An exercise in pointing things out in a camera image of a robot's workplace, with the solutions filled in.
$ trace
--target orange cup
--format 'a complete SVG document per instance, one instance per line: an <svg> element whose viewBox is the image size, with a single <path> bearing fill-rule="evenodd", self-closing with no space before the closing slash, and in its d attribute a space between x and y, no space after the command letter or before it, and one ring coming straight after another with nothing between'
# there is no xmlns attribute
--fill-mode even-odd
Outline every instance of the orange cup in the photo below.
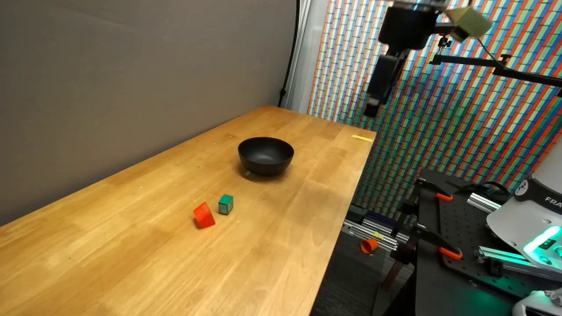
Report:
<svg viewBox="0 0 562 316"><path fill-rule="evenodd" d="M361 250L366 254L372 254L379 247L379 242L375 239L367 239L361 242Z"/></svg>

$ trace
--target green light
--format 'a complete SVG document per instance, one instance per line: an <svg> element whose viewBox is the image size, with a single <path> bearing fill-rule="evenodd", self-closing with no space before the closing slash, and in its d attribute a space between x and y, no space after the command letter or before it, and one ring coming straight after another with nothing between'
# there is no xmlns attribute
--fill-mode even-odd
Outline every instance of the green light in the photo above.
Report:
<svg viewBox="0 0 562 316"><path fill-rule="evenodd" d="M560 226L548 227L542 234L535 237L533 239L533 241L526 244L525 247L523 247L523 251L525 251L528 254L531 254L540 245L542 245L545 241L551 239L552 237L554 237L555 235L560 233L561 230L562 230L562 227L560 227Z"/></svg>

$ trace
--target green cube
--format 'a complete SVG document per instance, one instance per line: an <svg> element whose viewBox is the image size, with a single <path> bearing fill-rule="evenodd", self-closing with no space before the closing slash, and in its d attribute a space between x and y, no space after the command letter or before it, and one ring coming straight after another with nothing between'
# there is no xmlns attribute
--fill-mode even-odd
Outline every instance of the green cube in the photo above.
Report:
<svg viewBox="0 0 562 316"><path fill-rule="evenodd" d="M230 214L232 208L234 207L234 197L232 195L225 194L219 200L219 213L223 215Z"/></svg>

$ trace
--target gray wall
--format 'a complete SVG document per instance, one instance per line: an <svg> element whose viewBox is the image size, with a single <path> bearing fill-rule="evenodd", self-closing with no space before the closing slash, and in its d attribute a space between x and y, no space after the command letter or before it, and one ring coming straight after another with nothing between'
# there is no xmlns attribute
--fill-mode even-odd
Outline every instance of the gray wall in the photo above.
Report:
<svg viewBox="0 0 562 316"><path fill-rule="evenodd" d="M264 104L295 1L0 1L0 225Z"/></svg>

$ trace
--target yellow tape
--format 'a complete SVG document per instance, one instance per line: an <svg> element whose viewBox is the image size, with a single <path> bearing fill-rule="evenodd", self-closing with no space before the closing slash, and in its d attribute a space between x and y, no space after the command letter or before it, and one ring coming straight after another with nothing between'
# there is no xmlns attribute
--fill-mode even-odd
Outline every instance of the yellow tape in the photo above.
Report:
<svg viewBox="0 0 562 316"><path fill-rule="evenodd" d="M373 142L372 139L366 138L366 137L363 137L363 136L359 136L359 135L352 135L351 137L354 137L354 138L357 138L357 139L362 139L364 141L368 141L368 142L371 142L371 143Z"/></svg>
<svg viewBox="0 0 562 316"><path fill-rule="evenodd" d="M384 240L384 236L382 234L380 234L379 232L375 232L375 238L378 238L380 240Z"/></svg>

